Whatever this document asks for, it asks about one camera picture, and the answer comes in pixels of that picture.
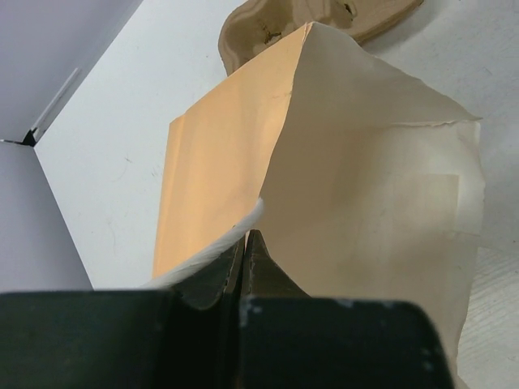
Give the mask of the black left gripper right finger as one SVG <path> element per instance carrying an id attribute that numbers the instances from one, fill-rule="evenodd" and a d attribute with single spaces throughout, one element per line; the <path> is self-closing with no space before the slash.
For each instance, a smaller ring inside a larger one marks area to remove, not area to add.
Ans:
<path id="1" fill-rule="evenodd" d="M 407 301 L 311 297 L 272 260 L 260 231 L 243 258 L 243 388 L 451 388 L 438 334 Z"/>

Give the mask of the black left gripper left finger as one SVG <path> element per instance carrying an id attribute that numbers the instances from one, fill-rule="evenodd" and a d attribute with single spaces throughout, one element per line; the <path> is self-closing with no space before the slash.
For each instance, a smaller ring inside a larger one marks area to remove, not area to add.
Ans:
<path id="1" fill-rule="evenodd" d="M 4 293 L 4 388 L 231 388 L 244 242 L 168 289 Z"/>

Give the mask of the brown paper takeout bag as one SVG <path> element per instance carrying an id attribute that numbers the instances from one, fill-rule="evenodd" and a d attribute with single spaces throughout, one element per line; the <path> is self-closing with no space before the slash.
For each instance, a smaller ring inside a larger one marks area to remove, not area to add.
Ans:
<path id="1" fill-rule="evenodd" d="M 154 280 L 258 229 L 313 297 L 408 301 L 453 385 L 483 222 L 480 123 L 323 24 L 305 24 L 169 126 Z"/>

